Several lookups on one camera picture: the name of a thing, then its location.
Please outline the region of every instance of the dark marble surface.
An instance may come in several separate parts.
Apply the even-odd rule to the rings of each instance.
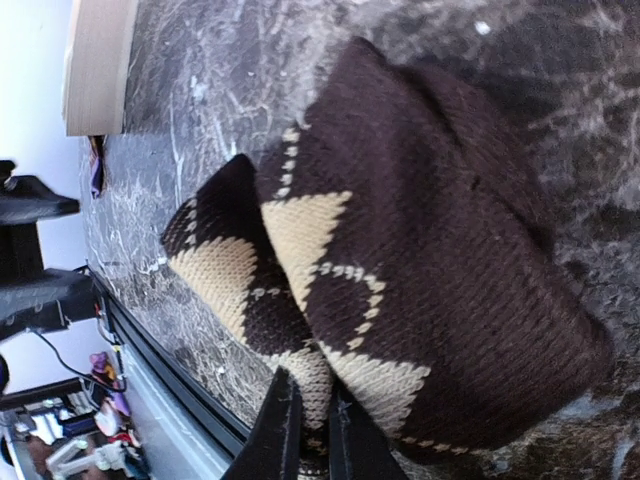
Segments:
[[[587,0],[141,0],[126,134],[91,201],[90,264],[240,418],[268,369],[166,266],[172,213],[234,152],[257,159],[316,95],[344,42],[428,56],[520,128],[560,220],[557,262],[613,330],[613,377],[513,445],[414,478],[640,478],[640,4]]]

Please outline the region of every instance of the knitted fabric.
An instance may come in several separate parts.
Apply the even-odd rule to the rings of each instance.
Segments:
[[[551,215],[522,147],[482,92],[434,66],[393,66],[352,41],[255,183],[227,181],[226,215],[199,193],[169,225],[173,268],[258,353],[280,354],[272,336],[291,352],[312,338],[414,461],[500,447],[611,367],[608,332],[552,264]],[[245,232],[258,204],[268,240],[256,242]],[[298,310],[252,300],[266,288],[262,252]],[[302,362],[296,375],[317,367]],[[306,381],[327,387],[323,375]]]

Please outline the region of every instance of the stone countertop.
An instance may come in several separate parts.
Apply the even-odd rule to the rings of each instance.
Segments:
[[[614,332],[598,386],[521,440],[414,478],[640,478],[640,4],[599,0],[141,0],[126,133],[107,189],[81,159],[89,263],[212,394],[252,423],[269,370],[167,267],[159,236],[236,152],[299,117],[352,35],[391,60],[430,57],[519,127],[560,219],[556,260]]]

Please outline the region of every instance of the white wall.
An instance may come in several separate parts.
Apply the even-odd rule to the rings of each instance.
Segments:
[[[80,143],[67,138],[62,122],[62,72],[71,0],[0,0],[0,158],[34,174],[56,193],[79,198]],[[38,223],[45,267],[84,265],[86,245],[80,215]],[[88,355],[104,348],[93,321],[52,334],[63,357],[81,371]],[[0,345],[9,363],[9,391],[68,378],[53,353],[34,335]],[[0,478],[16,478],[0,461]]]
[[[0,157],[56,193],[80,196],[80,141],[62,121],[63,59],[71,0],[0,0]],[[84,265],[82,217],[38,223],[45,267]]]

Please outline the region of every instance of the beige triangle patch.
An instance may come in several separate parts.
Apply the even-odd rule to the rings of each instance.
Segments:
[[[329,193],[262,205],[262,218],[269,238],[303,312],[311,282],[316,276],[316,264],[327,253],[326,247],[349,198],[351,192]]]
[[[342,353],[322,342],[319,345],[371,418],[388,436],[397,435],[431,369],[411,362],[384,362],[369,355]]]
[[[204,242],[169,260],[169,266],[241,343],[246,343],[244,311],[256,263],[253,244],[233,237]]]

